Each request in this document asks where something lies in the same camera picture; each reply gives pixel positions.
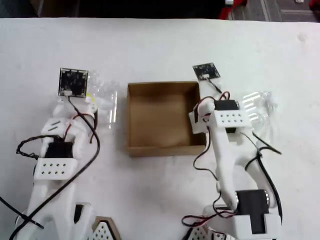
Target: robotic arm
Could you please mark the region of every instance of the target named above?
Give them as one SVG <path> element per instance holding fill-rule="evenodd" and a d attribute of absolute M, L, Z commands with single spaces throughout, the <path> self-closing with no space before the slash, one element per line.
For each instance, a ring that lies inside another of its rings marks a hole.
<path fill-rule="evenodd" d="M 72 101 L 87 116 L 88 121 L 93 119 L 97 106 L 90 98 L 73 98 Z M 42 135 L 60 136 L 64 140 L 54 141 L 52 137 L 46 137 L 42 141 L 40 158 L 34 171 L 34 185 L 27 209 L 28 216 L 77 172 L 79 161 L 89 143 L 91 131 L 86 123 L 76 116 L 77 112 L 67 98 L 63 97 L 53 111 L 52 118 L 46 122 L 41 131 Z M 89 203 L 77 200 L 76 189 L 76 182 L 70 183 L 32 219 L 42 225 L 53 221 L 58 239 L 91 239 L 92 225 L 96 216 Z M 81 214 L 75 221 L 77 208 L 81 208 Z M 38 230 L 38 226 L 29 222 L 19 231 L 17 240 L 38 239 L 41 237 L 39 235 L 41 231 Z"/>
<path fill-rule="evenodd" d="M 270 183 L 259 161 L 247 167 L 257 184 L 256 190 L 236 191 L 233 183 L 234 166 L 245 167 L 257 154 L 252 143 L 251 124 L 244 110 L 234 100 L 217 101 L 207 97 L 189 113 L 193 133 L 208 132 L 216 159 L 217 191 L 235 212 L 232 217 L 213 217 L 207 225 L 239 240 L 276 239 L 281 232 L 282 219 L 272 209 L 280 208 L 276 201 L 273 183 Z M 205 216 L 215 214 L 213 206 L 203 210 Z"/>

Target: white tablecloth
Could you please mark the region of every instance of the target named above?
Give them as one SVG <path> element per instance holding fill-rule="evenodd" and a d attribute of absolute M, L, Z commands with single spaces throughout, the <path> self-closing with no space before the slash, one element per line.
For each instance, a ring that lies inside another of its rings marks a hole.
<path fill-rule="evenodd" d="M 273 145 L 283 156 L 264 159 L 282 200 L 281 239 L 318 239 L 319 43 L 318 23 L 0 19 L 0 196 L 21 211 L 28 206 L 35 161 L 16 155 L 16 147 L 50 117 L 60 67 L 96 71 L 118 85 L 119 111 L 114 131 L 101 136 L 99 157 L 77 181 L 78 198 L 112 217 L 124 240 L 181 239 L 182 216 L 201 214 L 212 203 L 215 181 L 193 169 L 193 156 L 126 154 L 127 83 L 191 81 L 193 65 L 214 62 L 231 94 L 269 90 L 276 96 Z M 200 88 L 202 96 L 212 91 L 206 83 Z M 40 143 L 24 149 L 37 152 Z M 89 149 L 86 159 L 95 147 Z M 213 150 L 201 162 L 214 169 Z M 235 174 L 238 189 L 251 183 L 245 176 Z M 0 204 L 1 239 L 9 237 L 15 217 Z"/>

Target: open cardboard box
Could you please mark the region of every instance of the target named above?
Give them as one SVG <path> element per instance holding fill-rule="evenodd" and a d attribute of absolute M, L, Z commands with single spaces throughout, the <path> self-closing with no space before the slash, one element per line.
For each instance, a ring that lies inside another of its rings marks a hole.
<path fill-rule="evenodd" d="M 131 156 L 197 155 L 204 133 L 193 134 L 188 113 L 200 100 L 196 81 L 129 83 L 128 138 Z"/>

